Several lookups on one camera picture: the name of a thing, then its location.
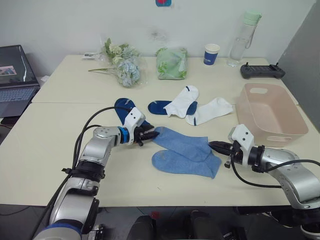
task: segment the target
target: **flower bouquet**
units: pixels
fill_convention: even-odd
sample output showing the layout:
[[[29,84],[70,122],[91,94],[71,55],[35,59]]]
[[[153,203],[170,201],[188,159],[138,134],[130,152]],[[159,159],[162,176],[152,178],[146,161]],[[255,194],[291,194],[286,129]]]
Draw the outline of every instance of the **flower bouquet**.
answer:
[[[140,53],[129,44],[115,45],[111,39],[104,43],[101,54],[109,58],[112,67],[91,69],[89,72],[102,71],[116,76],[118,82],[124,87],[132,87],[141,80],[139,68]]]

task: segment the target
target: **green bottle cap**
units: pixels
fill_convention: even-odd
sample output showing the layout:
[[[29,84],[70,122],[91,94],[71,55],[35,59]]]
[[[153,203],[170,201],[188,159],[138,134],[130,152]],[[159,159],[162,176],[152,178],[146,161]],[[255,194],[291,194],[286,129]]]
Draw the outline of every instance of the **green bottle cap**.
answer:
[[[248,10],[245,11],[243,22],[247,25],[257,25],[261,17],[261,12]]]

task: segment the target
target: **white table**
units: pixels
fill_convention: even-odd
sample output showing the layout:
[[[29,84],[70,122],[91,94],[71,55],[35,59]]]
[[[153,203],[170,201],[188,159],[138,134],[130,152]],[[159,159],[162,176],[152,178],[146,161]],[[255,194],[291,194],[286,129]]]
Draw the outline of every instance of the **white table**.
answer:
[[[153,115],[144,101],[137,106],[155,126],[165,126],[188,136],[208,136],[209,141],[228,141],[230,129],[238,124],[235,113],[199,126],[184,119]],[[46,205],[64,179],[62,168],[72,164],[75,140],[87,119],[109,104],[32,103],[0,146],[0,204]],[[286,146],[303,159],[319,160],[319,133],[298,107],[309,133]],[[97,116],[92,124],[118,126],[114,110]],[[91,138],[88,131],[83,144]],[[242,183],[223,166],[215,179],[197,175],[170,174],[152,166],[154,153],[163,149],[153,142],[143,147],[121,145],[111,151],[106,178],[97,198],[101,207],[116,206],[266,206],[289,204],[281,189],[265,189]],[[305,164],[320,178],[320,168]],[[277,184],[268,174],[237,165],[248,181]]]
[[[107,103],[113,105],[118,98],[129,98],[141,106],[156,100],[173,100],[186,85],[199,89],[199,104],[206,104],[215,97],[223,97],[235,104],[235,98],[246,83],[269,83],[285,87],[275,78],[243,79],[240,66],[230,67],[226,58],[217,58],[212,66],[205,65],[203,58],[188,58],[188,72],[184,80],[158,80],[156,58],[144,57],[147,85],[125,88],[113,75],[88,72],[101,68],[98,61],[83,60],[80,55],[68,55],[57,67],[48,81],[33,98],[33,103]],[[248,58],[243,63],[267,65],[264,58]]]

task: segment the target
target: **clear plastic bottle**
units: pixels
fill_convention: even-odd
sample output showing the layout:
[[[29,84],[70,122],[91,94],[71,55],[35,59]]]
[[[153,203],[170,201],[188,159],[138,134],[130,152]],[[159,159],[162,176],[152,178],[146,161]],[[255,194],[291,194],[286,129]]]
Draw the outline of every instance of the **clear plastic bottle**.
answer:
[[[252,38],[261,17],[262,15],[259,12],[245,12],[240,34],[235,38],[229,58],[226,62],[229,66],[236,67],[239,65],[245,49],[248,49],[251,45]]]

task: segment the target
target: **blue paper cup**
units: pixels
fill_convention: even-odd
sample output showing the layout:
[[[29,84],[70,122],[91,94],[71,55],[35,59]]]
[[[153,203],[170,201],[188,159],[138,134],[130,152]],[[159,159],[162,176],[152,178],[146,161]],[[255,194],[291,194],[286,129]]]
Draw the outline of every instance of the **blue paper cup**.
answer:
[[[220,51],[220,46],[217,44],[207,44],[204,46],[204,64],[213,65]]]

